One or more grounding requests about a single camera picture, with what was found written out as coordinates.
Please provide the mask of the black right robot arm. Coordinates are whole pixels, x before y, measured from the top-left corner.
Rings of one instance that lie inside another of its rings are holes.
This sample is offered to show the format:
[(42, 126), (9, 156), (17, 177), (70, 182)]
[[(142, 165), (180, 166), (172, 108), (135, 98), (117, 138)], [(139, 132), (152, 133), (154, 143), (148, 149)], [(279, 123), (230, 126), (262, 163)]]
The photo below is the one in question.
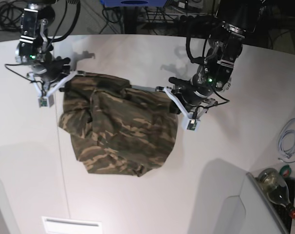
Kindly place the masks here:
[[(71, 73), (71, 59), (54, 58), (52, 51), (54, 43), (65, 40), (74, 30), (80, 15), (81, 3), (79, 0), (65, 1), (64, 15), (50, 38), (48, 27), (55, 20), (52, 5), (56, 2), (56, 0), (27, 0), (27, 6), (21, 15), (20, 38), (15, 59), (17, 65), (26, 65), (31, 68), (27, 79), (35, 86), (41, 85), (39, 87), (40, 99), (47, 98), (55, 89), (63, 86), (65, 79)], [(65, 19), (68, 4), (76, 6), (74, 19), (68, 31), (57, 38), (56, 35)]]

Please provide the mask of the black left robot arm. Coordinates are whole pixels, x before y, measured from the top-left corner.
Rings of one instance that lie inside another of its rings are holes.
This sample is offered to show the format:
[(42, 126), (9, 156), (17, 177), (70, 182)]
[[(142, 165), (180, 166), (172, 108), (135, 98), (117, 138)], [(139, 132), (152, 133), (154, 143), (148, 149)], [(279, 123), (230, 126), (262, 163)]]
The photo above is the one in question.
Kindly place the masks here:
[(190, 80), (168, 79), (174, 85), (170, 94), (182, 105), (171, 100), (171, 114), (185, 109), (196, 118), (199, 110), (229, 103), (220, 93), (231, 85), (235, 60), (242, 53), (245, 35), (256, 28), (262, 5), (261, 0), (222, 0), (216, 13), (188, 18), (186, 54), (199, 67)]

